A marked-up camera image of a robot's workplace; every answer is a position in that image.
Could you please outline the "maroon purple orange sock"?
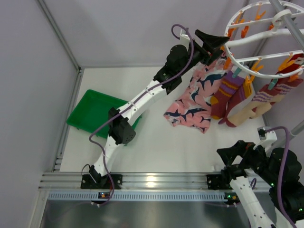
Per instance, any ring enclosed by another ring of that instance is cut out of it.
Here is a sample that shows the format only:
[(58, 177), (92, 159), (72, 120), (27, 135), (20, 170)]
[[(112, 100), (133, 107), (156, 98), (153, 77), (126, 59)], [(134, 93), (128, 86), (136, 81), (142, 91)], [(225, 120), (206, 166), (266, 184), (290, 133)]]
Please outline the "maroon purple orange sock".
[(211, 117), (221, 119), (224, 117), (230, 98), (242, 86), (245, 79), (239, 76), (233, 77), (233, 72), (228, 71), (223, 77), (217, 92), (211, 97)]

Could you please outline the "white round clip hanger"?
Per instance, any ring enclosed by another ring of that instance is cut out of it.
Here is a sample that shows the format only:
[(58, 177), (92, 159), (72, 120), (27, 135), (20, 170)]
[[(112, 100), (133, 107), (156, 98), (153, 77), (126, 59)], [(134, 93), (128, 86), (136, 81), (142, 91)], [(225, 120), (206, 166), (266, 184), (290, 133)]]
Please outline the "white round clip hanger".
[(236, 23), (235, 19), (241, 15), (242, 13), (246, 12), (248, 9), (251, 9), (255, 6), (263, 6), (263, 5), (271, 5), (269, 0), (263, 0), (259, 1), (256, 3), (249, 4), (245, 7), (243, 7), (241, 10), (239, 10), (228, 22), (225, 28), (225, 34), (228, 34), (229, 29), (235, 29), (239, 27), (245, 27), (245, 26), (251, 26), (255, 24), (264, 24), (267, 22), (270, 22), (273, 24), (273, 28), (271, 30), (259, 32), (257, 34), (241, 38), (241, 39), (235, 39), (232, 41), (228, 41), (224, 47), (227, 56), (230, 58), (232, 63), (240, 68), (242, 71), (246, 72), (249, 75), (253, 75), (255, 77), (263, 78), (263, 79), (279, 79), (279, 78), (286, 78), (290, 77), (293, 75), (296, 75), (300, 72), (303, 72), (304, 66), (301, 65), (297, 70), (287, 73), (287, 74), (263, 74), (259, 73), (255, 70), (251, 70), (249, 68), (245, 67), (246, 62), (252, 62), (252, 61), (258, 61), (258, 60), (264, 60), (264, 59), (273, 59), (273, 58), (278, 58), (278, 57), (287, 57), (290, 55), (296, 55), (296, 54), (301, 54), (304, 51), (302, 49), (300, 50), (295, 50), (295, 51), (287, 51), (287, 52), (281, 52), (281, 53), (274, 53), (274, 54), (268, 54), (268, 55), (261, 55), (261, 56), (253, 56), (253, 57), (246, 57), (246, 58), (235, 58), (234, 54), (230, 50), (230, 48), (233, 47), (238, 47), (238, 46), (243, 46), (247, 45), (249, 43), (258, 41), (258, 40), (263, 40), (266, 38), (271, 38), (271, 37), (276, 37), (276, 36), (290, 36), (291, 33), (288, 30), (287, 26), (283, 22), (281, 16), (284, 15), (285, 13), (289, 14), (291, 16), (291, 19), (294, 17), (300, 17), (304, 15), (304, 8), (296, 5), (294, 3), (288, 2), (288, 1), (282, 1), (279, 0), (279, 2), (283, 5), (284, 10), (281, 13), (275, 14), (271, 18), (266, 18), (266, 19), (259, 19), (259, 20), (250, 20), (248, 22), (243, 22), (243, 23)]

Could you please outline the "beige purple striped sock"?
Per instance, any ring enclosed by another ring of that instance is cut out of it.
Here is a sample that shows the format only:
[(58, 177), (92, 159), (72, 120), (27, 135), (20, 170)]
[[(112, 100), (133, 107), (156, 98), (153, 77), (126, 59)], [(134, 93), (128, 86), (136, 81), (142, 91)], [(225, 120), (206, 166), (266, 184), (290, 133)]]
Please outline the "beige purple striped sock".
[(269, 85), (265, 85), (241, 111), (227, 118), (226, 125), (229, 127), (238, 127), (247, 119), (260, 117), (269, 111), (272, 105), (280, 102), (303, 81), (300, 77), (294, 79), (281, 78), (272, 89), (268, 88)]

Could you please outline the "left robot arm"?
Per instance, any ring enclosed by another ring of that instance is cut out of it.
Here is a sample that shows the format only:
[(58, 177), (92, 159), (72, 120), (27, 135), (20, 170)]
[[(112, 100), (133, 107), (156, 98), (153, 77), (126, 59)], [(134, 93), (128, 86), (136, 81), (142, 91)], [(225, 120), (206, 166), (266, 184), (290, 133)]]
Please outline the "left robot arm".
[(82, 175), (81, 188), (87, 190), (115, 190), (117, 182), (113, 180), (121, 175), (110, 173), (111, 166), (119, 149), (128, 144), (136, 136), (132, 125), (151, 105), (166, 97), (182, 82), (181, 77), (198, 63), (210, 65), (217, 60), (228, 41), (227, 36), (214, 36), (200, 30), (195, 36), (203, 44), (199, 45), (184, 29), (180, 38), (188, 44), (177, 44), (170, 49), (164, 66), (156, 73), (150, 83), (131, 101), (118, 108), (111, 108), (108, 120), (94, 130), (89, 141), (102, 150), (97, 161), (89, 166), (87, 174)]

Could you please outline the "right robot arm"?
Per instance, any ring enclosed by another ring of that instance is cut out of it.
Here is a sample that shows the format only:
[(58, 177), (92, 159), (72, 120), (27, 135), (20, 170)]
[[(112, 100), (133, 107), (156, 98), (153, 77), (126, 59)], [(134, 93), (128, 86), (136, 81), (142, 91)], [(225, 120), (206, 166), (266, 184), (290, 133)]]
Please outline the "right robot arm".
[[(237, 194), (249, 223), (253, 228), (302, 228), (304, 226), (304, 186), (299, 181), (302, 169), (297, 156), (287, 152), (283, 165), (283, 148), (275, 148), (270, 157), (265, 149), (254, 143), (238, 141), (229, 148), (218, 149), (225, 164), (221, 175), (226, 185)], [(263, 210), (252, 187), (246, 170), (251, 169), (270, 187), (269, 196), (275, 207), (276, 222)]]

